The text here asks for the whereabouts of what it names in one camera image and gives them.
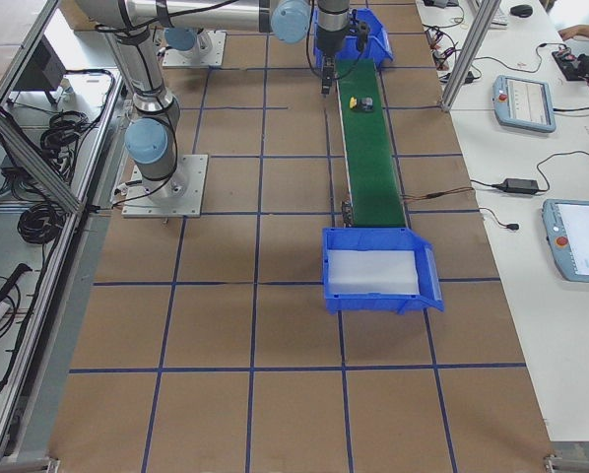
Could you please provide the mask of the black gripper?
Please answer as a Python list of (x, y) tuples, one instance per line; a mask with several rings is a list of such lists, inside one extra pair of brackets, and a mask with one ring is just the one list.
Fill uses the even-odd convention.
[(316, 30), (316, 47), (321, 52), (321, 95), (330, 94), (334, 82), (336, 54), (344, 47), (347, 29)]

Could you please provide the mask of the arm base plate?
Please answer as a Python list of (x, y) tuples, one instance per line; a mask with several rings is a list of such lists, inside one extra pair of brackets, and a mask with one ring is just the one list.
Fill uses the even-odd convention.
[(136, 165), (132, 180), (141, 180), (130, 186), (122, 204), (125, 218), (176, 218), (201, 216), (202, 199), (208, 168), (207, 155), (182, 155), (170, 181), (161, 189), (159, 183), (144, 180)]
[(163, 67), (220, 68), (224, 60), (226, 38), (225, 31), (165, 29)]

